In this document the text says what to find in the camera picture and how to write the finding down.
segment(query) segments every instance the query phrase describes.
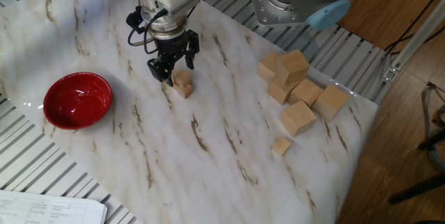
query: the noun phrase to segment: white marble surface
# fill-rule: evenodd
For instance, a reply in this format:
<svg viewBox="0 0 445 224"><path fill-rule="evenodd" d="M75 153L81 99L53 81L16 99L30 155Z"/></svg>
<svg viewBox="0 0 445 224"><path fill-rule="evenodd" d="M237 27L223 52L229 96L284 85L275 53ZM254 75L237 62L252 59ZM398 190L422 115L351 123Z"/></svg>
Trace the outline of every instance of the white marble surface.
<svg viewBox="0 0 445 224"><path fill-rule="evenodd" d="M23 0L1 9L0 93L143 223L334 223L377 106L339 85L351 99L338 115L318 117L280 157L271 147L290 139L285 106L267 96L256 69L282 50L202 2L189 23L201 46L195 92L184 100L152 78L143 48L127 45L135 6ZM87 129L56 129L43 98L77 71L107 79L113 105Z"/></svg>

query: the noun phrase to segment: stacked wooden blocks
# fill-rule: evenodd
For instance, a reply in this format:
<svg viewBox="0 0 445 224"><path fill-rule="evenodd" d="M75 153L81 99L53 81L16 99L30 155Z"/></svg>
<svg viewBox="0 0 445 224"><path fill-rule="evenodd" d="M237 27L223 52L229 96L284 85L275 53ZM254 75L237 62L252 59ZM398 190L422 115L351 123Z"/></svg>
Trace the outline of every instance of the stacked wooden blocks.
<svg viewBox="0 0 445 224"><path fill-rule="evenodd" d="M314 125L316 116L311 109L331 120L349 99L336 86L330 85L323 90L307 79L309 68L300 50L283 55L272 51L258 65L258 75L268 82L267 93L281 105L285 102L291 105L280 120L292 137ZM290 143L281 137L273 149L283 155L289 146Z"/></svg>
<svg viewBox="0 0 445 224"><path fill-rule="evenodd" d="M173 88L185 99L193 93L192 77L184 70L173 75Z"/></svg>

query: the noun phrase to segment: red bowl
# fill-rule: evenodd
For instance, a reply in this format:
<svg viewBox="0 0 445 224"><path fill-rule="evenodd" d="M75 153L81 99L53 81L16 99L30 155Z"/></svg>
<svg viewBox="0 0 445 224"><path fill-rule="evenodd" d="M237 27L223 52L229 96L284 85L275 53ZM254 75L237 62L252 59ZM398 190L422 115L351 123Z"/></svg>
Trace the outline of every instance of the red bowl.
<svg viewBox="0 0 445 224"><path fill-rule="evenodd" d="M110 85L99 75L69 74L49 88L43 100L43 113L58 128L81 129L105 115L112 97Z"/></svg>

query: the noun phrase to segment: blue cap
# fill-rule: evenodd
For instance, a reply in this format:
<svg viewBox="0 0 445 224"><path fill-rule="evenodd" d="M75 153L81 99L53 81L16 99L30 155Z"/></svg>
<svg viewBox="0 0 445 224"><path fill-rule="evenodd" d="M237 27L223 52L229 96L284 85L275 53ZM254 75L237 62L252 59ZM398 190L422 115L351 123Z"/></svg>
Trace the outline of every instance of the blue cap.
<svg viewBox="0 0 445 224"><path fill-rule="evenodd" d="M338 22L349 11L349 0L338 0L316 11L306 19L306 23L316 30L327 29Z"/></svg>

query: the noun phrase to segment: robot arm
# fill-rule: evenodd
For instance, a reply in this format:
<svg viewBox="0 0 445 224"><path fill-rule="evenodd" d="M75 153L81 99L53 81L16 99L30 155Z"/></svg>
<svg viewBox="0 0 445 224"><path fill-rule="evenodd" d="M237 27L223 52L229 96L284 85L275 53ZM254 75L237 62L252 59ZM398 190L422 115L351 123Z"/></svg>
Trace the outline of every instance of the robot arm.
<svg viewBox="0 0 445 224"><path fill-rule="evenodd" d="M138 0L140 6L127 18L127 24L133 28L129 37L129 44L144 45L147 54L158 51L158 57L147 62L153 77L159 81L166 81L173 86L171 73L175 63L186 57L186 64L193 69L193 59L199 52L197 33L186 30L187 12L193 9L200 0ZM134 32L144 33L142 43L131 43ZM156 49L147 50L147 33L151 35Z"/></svg>

